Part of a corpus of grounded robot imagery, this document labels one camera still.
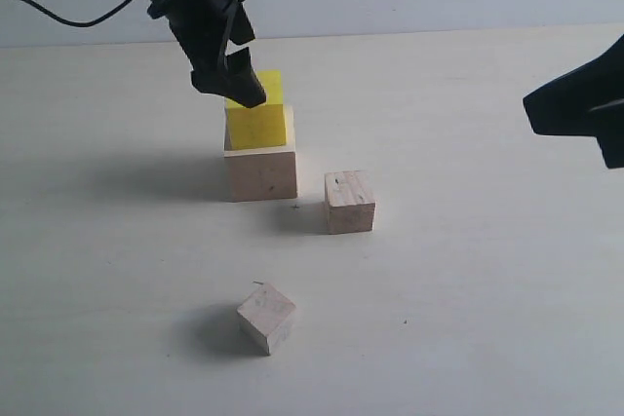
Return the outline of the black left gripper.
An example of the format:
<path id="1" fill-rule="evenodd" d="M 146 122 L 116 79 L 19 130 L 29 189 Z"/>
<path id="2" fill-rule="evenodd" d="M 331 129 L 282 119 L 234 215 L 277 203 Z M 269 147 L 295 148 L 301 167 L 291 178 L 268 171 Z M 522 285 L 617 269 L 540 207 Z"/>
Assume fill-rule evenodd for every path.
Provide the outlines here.
<path id="1" fill-rule="evenodd" d="M 191 83 L 198 92 L 255 108 L 267 94 L 254 72 L 250 49 L 226 54 L 229 42 L 241 46 L 254 39 L 244 1 L 150 0 L 147 13 L 169 22 L 191 62 Z"/>

